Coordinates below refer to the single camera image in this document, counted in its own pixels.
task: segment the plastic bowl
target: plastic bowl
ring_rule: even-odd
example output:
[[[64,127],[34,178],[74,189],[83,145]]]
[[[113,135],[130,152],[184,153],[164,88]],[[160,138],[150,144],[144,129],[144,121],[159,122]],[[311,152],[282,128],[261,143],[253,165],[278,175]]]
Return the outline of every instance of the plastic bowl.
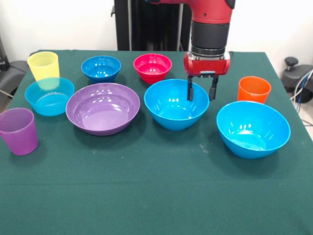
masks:
[[[165,55],[144,54],[134,61],[134,68],[148,84],[154,84],[165,78],[172,68],[172,61]]]
[[[114,82],[121,70],[121,62],[111,56],[95,56],[82,63],[82,72],[93,83]]]
[[[132,89],[116,83],[98,83],[77,91],[68,101],[67,118],[89,134],[115,134],[133,120],[140,100]]]
[[[44,78],[31,84],[25,98],[40,115],[56,116],[65,112],[67,101],[74,94],[74,84],[61,77]]]
[[[272,154],[287,143],[291,133],[287,120],[278,111],[251,101],[224,106],[216,121],[226,146],[245,159]]]
[[[193,101],[187,100],[187,81],[169,79],[149,87],[144,101],[154,120],[171,131],[181,131],[195,124],[209,107],[206,91],[193,83]]]

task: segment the cup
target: cup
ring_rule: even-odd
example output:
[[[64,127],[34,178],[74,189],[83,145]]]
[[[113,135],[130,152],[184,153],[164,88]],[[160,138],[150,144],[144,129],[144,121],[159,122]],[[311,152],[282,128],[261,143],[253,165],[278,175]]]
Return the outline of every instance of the cup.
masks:
[[[243,77],[239,81],[238,101],[248,100],[265,103],[271,91],[271,85],[263,78],[256,76]]]
[[[51,51],[32,54],[27,63],[36,81],[48,77],[60,77],[58,55]]]
[[[15,155],[33,152],[38,145],[34,114],[25,108],[0,114],[0,136]]]

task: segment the small blue bowl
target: small blue bowl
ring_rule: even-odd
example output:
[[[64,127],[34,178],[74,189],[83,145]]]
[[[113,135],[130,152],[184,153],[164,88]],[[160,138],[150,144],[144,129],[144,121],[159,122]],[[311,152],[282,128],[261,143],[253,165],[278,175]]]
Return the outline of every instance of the small blue bowl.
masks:
[[[34,82],[25,91],[25,98],[40,115],[56,116],[65,113],[67,101],[74,94],[74,84],[61,77]]]
[[[290,137],[290,126],[278,111],[265,104],[238,101],[222,107],[217,127],[226,146],[237,156],[257,159],[274,153]]]
[[[209,96],[193,83],[193,101],[187,100],[187,81],[163,80],[153,84],[144,101],[154,120],[171,131],[181,131],[195,124],[209,107]]]
[[[82,63],[82,72],[93,83],[114,82],[121,70],[121,62],[111,56],[95,56]]]

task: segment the green tablecloth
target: green tablecloth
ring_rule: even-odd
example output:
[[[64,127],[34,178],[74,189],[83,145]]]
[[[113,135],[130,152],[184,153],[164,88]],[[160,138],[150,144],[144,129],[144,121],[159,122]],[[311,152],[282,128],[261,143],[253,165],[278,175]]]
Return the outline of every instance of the green tablecloth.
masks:
[[[313,143],[264,53],[232,53],[216,100],[182,132],[161,128],[149,115],[144,84],[133,69],[143,52],[56,51],[62,77],[75,90],[88,84],[82,62],[111,55],[122,63],[116,82],[134,89],[141,108],[130,126],[108,137],[75,128],[66,115],[35,114],[39,146],[23,157],[0,141],[2,235],[306,235],[313,233]],[[168,78],[186,78],[183,53]],[[270,157],[244,160],[223,144],[216,115],[235,101],[246,75],[272,84],[267,104],[291,126],[290,141]],[[34,81],[29,71],[11,107]],[[194,81],[207,91],[211,79]]]

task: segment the orange cup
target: orange cup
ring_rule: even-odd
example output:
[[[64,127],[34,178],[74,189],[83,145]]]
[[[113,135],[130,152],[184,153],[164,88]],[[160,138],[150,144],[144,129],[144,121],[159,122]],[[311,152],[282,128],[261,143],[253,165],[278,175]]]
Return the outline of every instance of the orange cup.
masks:
[[[256,76],[243,77],[239,81],[238,101],[249,100],[264,104],[270,90],[270,83],[263,78]]]

